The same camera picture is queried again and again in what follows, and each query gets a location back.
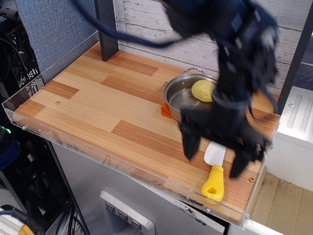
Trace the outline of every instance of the stainless steel pot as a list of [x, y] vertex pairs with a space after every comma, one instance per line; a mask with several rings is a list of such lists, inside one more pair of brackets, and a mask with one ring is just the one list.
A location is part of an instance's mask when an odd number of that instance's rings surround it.
[[[197, 70], [200, 73], [186, 73], [189, 70]], [[211, 102], [202, 102], [191, 93], [192, 85], [199, 80], [209, 80], [217, 85], [217, 79], [205, 75], [204, 72], [197, 68], [189, 68], [182, 75], [173, 78], [164, 88], [164, 98], [167, 102], [171, 115], [177, 120], [181, 120], [180, 109], [210, 109]]]

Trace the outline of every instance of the yellow cable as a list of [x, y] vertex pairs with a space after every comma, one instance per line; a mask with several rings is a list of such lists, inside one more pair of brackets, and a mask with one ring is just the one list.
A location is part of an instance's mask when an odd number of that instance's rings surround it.
[[26, 224], [24, 224], [21, 227], [21, 230], [19, 231], [18, 235], [34, 235], [34, 233], [33, 233], [33, 231], [31, 231], [31, 229]]

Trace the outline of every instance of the white knife blade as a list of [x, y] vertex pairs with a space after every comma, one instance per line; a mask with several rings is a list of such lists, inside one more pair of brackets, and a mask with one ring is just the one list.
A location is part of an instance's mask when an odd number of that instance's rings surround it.
[[209, 146], [206, 148], [204, 154], [204, 161], [209, 165], [223, 165], [224, 155], [226, 152], [226, 147], [211, 141]]

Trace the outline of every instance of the pot handle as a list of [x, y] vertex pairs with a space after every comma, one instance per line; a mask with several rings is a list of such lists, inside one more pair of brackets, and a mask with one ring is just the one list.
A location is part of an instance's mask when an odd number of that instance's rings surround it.
[[204, 74], [204, 72], [203, 72], [202, 70], [197, 69], [197, 68], [189, 68], [189, 69], [185, 70], [184, 72], [182, 72], [182, 74], [185, 74], [185, 73], [188, 72], [189, 70], [197, 70], [197, 71], [199, 71], [199, 72], [202, 72], [202, 74]]

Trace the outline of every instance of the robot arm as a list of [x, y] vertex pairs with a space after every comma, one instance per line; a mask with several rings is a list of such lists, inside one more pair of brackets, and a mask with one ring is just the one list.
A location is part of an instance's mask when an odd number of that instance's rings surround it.
[[201, 137], [236, 152], [231, 177], [237, 177], [249, 161], [262, 160], [270, 141], [248, 123], [254, 92], [261, 90], [273, 103], [266, 84], [277, 73], [274, 47], [275, 20], [250, 0], [162, 0], [171, 26], [186, 38], [207, 33], [219, 46], [220, 77], [213, 91], [211, 111], [181, 110], [179, 124], [185, 156], [197, 152]]

